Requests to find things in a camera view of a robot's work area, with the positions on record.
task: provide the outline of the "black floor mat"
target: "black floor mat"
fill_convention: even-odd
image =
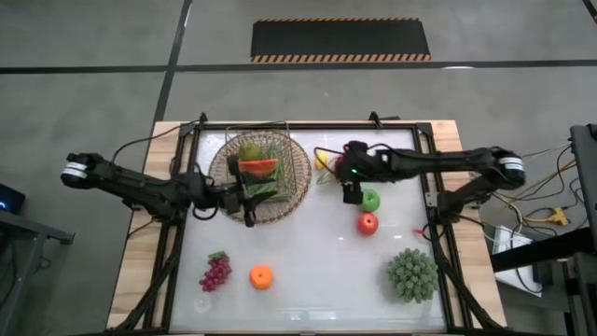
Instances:
[[[253,24],[251,61],[429,61],[419,18],[264,19]]]

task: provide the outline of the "round woven basket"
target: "round woven basket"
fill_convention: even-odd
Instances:
[[[255,211],[256,224],[269,223],[275,220],[282,219],[292,213],[300,202],[302,202],[309,185],[311,184],[311,163],[305,150],[293,139],[284,133],[276,131],[256,131],[249,133],[242,133],[237,135],[222,146],[215,154],[214,160],[209,167],[209,176],[211,176],[216,184],[229,183],[233,178],[229,174],[227,156],[236,154],[242,143],[262,143],[264,139],[267,141],[275,141],[279,144],[285,144],[285,150],[278,153],[278,161],[284,163],[284,174],[293,175],[292,193],[289,195],[287,201],[279,202],[264,202],[257,206]],[[222,211],[228,217],[231,217],[239,222],[244,222],[243,210],[229,215]]]

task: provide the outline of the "artificial plant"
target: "artificial plant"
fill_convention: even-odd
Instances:
[[[387,273],[396,295],[405,302],[431,300],[437,290],[437,265],[418,248],[407,248],[395,256]]]

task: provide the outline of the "wooden table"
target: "wooden table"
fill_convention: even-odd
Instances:
[[[430,122],[433,127],[436,149],[439,151],[462,150],[458,129],[454,120],[421,120],[421,121],[385,121],[384,123]],[[154,135],[163,133],[178,126],[179,121],[157,122]],[[174,156],[177,132],[172,132],[153,140],[145,162],[145,173],[157,178],[168,179],[170,159]],[[446,190],[455,190],[468,182],[468,173],[446,173],[442,175]],[[463,214],[479,219],[479,212],[466,209]],[[140,227],[150,220],[146,212],[136,212],[132,217],[130,230]],[[453,226],[458,255],[464,274],[465,283],[480,305],[502,326],[506,318],[502,308],[497,284],[493,276],[489,252],[480,226],[461,221]],[[138,231],[126,244],[120,265],[118,283],[110,309],[107,326],[117,326],[128,315],[149,287],[154,259],[160,236],[160,224],[154,223]],[[159,324],[163,304],[163,291],[157,300],[155,313],[156,324]],[[459,303],[454,288],[449,284],[452,311],[457,326],[462,325]]]

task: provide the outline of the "purple grapes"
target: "purple grapes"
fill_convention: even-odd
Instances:
[[[209,271],[205,272],[202,280],[199,281],[199,285],[201,285],[204,292],[216,290],[220,285],[226,283],[230,273],[232,273],[229,258],[226,255],[211,258],[208,264],[210,266]]]

